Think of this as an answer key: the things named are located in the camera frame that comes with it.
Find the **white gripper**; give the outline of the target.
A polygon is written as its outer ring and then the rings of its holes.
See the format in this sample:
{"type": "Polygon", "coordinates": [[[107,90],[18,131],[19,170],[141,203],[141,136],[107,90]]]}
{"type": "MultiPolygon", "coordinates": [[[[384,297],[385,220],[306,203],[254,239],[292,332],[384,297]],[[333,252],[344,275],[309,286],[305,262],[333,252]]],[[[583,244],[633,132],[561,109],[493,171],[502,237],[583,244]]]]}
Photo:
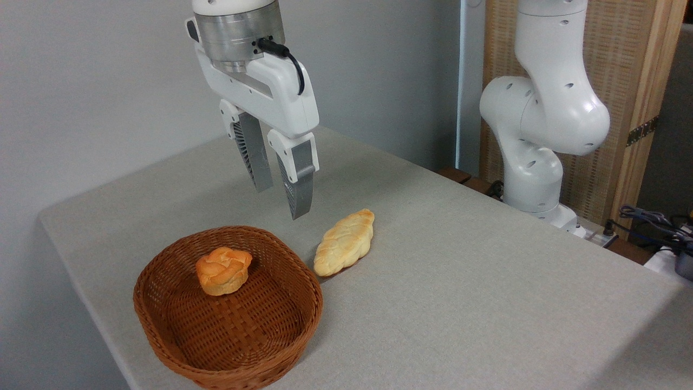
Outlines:
{"type": "Polygon", "coordinates": [[[223,98],[219,109],[225,130],[235,141],[257,192],[273,186],[262,121],[274,128],[267,137],[277,156],[292,219],[307,214],[313,175],[319,171],[315,137],[310,132],[319,123],[312,85],[304,76],[305,85],[300,86],[290,59],[258,47],[261,38],[284,42],[282,20],[279,16],[195,16],[186,20],[186,30],[206,82],[223,98]]]}

